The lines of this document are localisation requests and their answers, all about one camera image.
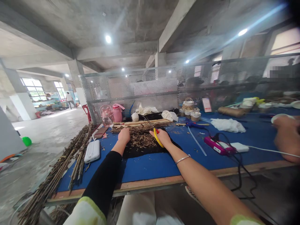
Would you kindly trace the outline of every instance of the concrete ceiling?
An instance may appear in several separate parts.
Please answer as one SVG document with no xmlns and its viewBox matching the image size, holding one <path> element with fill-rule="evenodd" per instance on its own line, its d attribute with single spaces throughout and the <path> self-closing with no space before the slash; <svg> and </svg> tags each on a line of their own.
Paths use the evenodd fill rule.
<svg viewBox="0 0 300 225">
<path fill-rule="evenodd" d="M 67 46 L 156 41 L 178 0 L 3 0 L 8 6 Z"/>
<path fill-rule="evenodd" d="M 94 70 L 144 68 L 167 52 L 167 63 L 222 50 L 240 30 L 283 0 L 0 0 L 0 57 L 11 69 L 69 74 L 67 60 Z M 271 16 L 254 35 L 284 21 Z M 105 35 L 112 43 L 105 42 Z M 84 66 L 84 72 L 94 70 Z"/>
<path fill-rule="evenodd" d="M 0 29 L 0 58 L 48 53 L 47 50 Z"/>
</svg>

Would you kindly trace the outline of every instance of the glue gun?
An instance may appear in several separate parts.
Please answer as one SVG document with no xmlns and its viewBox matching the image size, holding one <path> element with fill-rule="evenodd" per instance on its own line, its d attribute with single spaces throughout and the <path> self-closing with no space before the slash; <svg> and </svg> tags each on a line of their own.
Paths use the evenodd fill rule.
<svg viewBox="0 0 300 225">
<path fill-rule="evenodd" d="M 187 127 L 195 127 L 195 128 L 198 128 L 198 129 L 206 129 L 205 126 L 196 124 L 195 122 L 192 122 L 188 118 L 185 118 L 185 124 L 186 124 Z"/>
</svg>

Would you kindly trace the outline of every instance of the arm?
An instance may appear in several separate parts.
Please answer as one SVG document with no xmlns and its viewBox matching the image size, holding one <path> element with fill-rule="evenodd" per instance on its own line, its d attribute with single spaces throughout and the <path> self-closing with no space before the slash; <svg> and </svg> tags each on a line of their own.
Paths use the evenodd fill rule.
<svg viewBox="0 0 300 225">
<path fill-rule="evenodd" d="M 300 156 L 300 135 L 298 133 L 299 121 L 282 116 L 274 121 L 277 128 L 275 144 L 279 151 Z M 300 158 L 283 154 L 287 161 L 300 163 Z"/>
<path fill-rule="evenodd" d="M 167 132 L 159 129 L 157 137 L 175 162 L 187 156 L 185 152 L 172 144 Z M 186 183 L 217 225 L 229 225 L 231 219 L 236 215 L 250 217 L 260 222 L 256 215 L 216 176 L 192 158 L 189 157 L 179 162 L 177 167 Z"/>
<path fill-rule="evenodd" d="M 121 130 L 113 149 L 98 167 L 82 198 L 64 225 L 106 224 L 113 191 L 117 184 L 125 146 L 130 140 L 129 128 Z"/>
</svg>

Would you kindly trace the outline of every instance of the red stool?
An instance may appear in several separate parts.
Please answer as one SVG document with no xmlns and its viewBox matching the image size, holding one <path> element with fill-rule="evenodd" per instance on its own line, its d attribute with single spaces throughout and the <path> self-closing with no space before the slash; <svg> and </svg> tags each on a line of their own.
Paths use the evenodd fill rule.
<svg viewBox="0 0 300 225">
<path fill-rule="evenodd" d="M 83 105 L 82 108 L 83 108 L 85 114 L 87 114 L 87 119 L 88 119 L 88 122 L 90 123 L 92 121 L 92 118 L 90 115 L 90 111 L 88 110 L 88 105 Z"/>
</svg>

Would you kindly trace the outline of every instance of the blue work table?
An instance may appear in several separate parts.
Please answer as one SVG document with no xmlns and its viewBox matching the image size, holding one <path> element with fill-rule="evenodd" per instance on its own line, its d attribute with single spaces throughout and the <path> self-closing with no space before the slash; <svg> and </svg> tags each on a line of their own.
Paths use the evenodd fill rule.
<svg viewBox="0 0 300 225">
<path fill-rule="evenodd" d="M 275 109 L 272 113 L 300 115 L 300 110 L 289 109 L 286 111 L 283 109 Z M 205 118 L 219 119 L 232 118 L 221 115 L 217 112 L 202 113 L 202 116 Z M 246 128 L 246 132 L 231 133 L 221 131 L 229 138 L 231 143 L 239 142 L 244 145 L 258 148 L 277 150 L 274 144 L 274 138 L 277 131 L 270 123 L 270 118 L 259 118 L 259 114 L 250 113 L 245 117 L 232 119 L 241 121 L 243 126 Z M 202 153 L 191 134 L 188 133 L 188 128 L 186 126 L 170 125 L 165 127 L 165 129 L 173 141 L 179 144 L 185 153 L 190 154 L 194 160 L 212 171 L 212 173 L 216 176 L 223 177 L 237 174 L 236 162 L 227 156 L 219 155 L 203 142 L 203 138 L 208 136 L 208 132 L 206 130 L 200 130 L 193 127 L 191 128 L 191 132 L 194 134 L 199 144 L 203 147 L 207 156 Z M 220 132 L 214 128 L 213 125 L 207 126 L 207 129 L 209 129 L 212 136 L 217 132 Z M 113 148 L 118 139 L 118 134 L 111 133 L 110 129 L 107 131 L 107 135 L 108 138 L 100 140 L 101 147 L 104 147 L 105 151 L 101 151 L 101 158 L 99 160 L 90 164 L 89 169 L 83 175 L 82 183 L 75 184 L 71 194 L 69 195 L 68 186 L 70 183 L 70 176 L 75 166 L 74 163 L 63 176 L 55 197 L 49 200 L 50 205 L 76 202 L 81 197 L 98 166 Z M 250 172 L 293 165 L 292 163 L 285 161 L 279 153 L 267 152 L 254 148 L 251 148 L 249 152 L 242 153 L 242 159 L 243 164 Z M 171 156 L 168 153 L 152 153 L 136 158 L 123 159 L 119 185 L 114 192 L 114 196 L 121 196 L 131 192 L 143 192 L 153 190 L 155 188 L 157 190 L 158 187 L 163 189 L 167 186 L 179 183 L 184 183 L 184 180 Z"/>
</svg>

